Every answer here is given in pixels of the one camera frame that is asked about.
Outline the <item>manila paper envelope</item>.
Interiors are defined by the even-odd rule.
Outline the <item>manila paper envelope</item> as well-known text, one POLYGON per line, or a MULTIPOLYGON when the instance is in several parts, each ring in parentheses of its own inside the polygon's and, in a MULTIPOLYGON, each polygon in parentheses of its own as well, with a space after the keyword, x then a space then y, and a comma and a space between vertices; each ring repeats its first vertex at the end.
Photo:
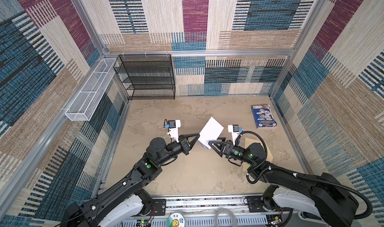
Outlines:
POLYGON ((272 162, 274 159, 268 146, 264 147, 260 140, 246 138, 244 147, 242 162, 250 165, 250 167, 262 165, 264 162, 272 162))

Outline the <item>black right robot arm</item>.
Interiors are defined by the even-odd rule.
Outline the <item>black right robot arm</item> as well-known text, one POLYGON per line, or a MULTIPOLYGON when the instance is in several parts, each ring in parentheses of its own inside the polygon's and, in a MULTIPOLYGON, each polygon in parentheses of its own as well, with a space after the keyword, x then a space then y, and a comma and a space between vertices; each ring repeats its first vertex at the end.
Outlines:
POLYGON ((330 174, 307 175, 279 167, 267 161, 268 150, 264 140, 247 148, 239 145, 245 131, 234 141, 218 138, 209 146, 220 156, 249 165, 247 180, 269 183, 264 193, 265 207, 277 205, 296 209, 321 218, 331 227, 350 227, 353 220, 369 217, 372 202, 362 193, 342 185, 330 174))

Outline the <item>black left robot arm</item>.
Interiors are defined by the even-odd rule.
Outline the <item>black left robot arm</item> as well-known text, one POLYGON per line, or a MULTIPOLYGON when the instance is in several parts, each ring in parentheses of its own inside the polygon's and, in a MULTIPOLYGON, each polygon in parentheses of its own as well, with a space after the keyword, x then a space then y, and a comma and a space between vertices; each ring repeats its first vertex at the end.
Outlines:
POLYGON ((72 203, 64 212, 60 227, 111 227, 125 217, 144 215, 152 211, 153 199, 144 191, 179 154, 188 155, 199 134, 179 136, 169 144, 163 138, 151 140, 143 157, 130 172, 112 187, 82 205, 72 203))

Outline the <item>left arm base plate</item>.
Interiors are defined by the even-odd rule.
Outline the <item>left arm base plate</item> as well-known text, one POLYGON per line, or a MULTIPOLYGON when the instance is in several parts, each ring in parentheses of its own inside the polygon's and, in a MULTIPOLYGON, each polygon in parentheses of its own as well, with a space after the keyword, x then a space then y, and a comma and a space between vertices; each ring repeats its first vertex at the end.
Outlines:
POLYGON ((144 204, 141 214, 144 216, 164 216, 166 207, 166 199, 153 199, 144 204))

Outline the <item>white letter paper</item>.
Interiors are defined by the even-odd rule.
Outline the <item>white letter paper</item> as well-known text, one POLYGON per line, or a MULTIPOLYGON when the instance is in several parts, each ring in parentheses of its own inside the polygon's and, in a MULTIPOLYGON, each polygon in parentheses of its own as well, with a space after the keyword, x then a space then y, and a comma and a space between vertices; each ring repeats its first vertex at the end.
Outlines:
POLYGON ((213 117, 211 117, 201 130, 198 141, 203 147, 210 150, 211 147, 209 146, 209 141, 216 141, 223 129, 224 127, 213 117))

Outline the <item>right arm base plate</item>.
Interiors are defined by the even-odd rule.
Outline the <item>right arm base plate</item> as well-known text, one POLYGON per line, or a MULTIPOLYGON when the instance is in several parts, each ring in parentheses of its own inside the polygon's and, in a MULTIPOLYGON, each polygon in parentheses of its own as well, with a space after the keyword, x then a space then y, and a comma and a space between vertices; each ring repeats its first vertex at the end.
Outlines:
POLYGON ((262 196, 253 195, 246 196, 243 198, 243 204, 248 207, 250 213, 288 213, 290 208, 282 208, 277 204, 273 203, 271 207, 266 207, 264 202, 261 200, 262 196))

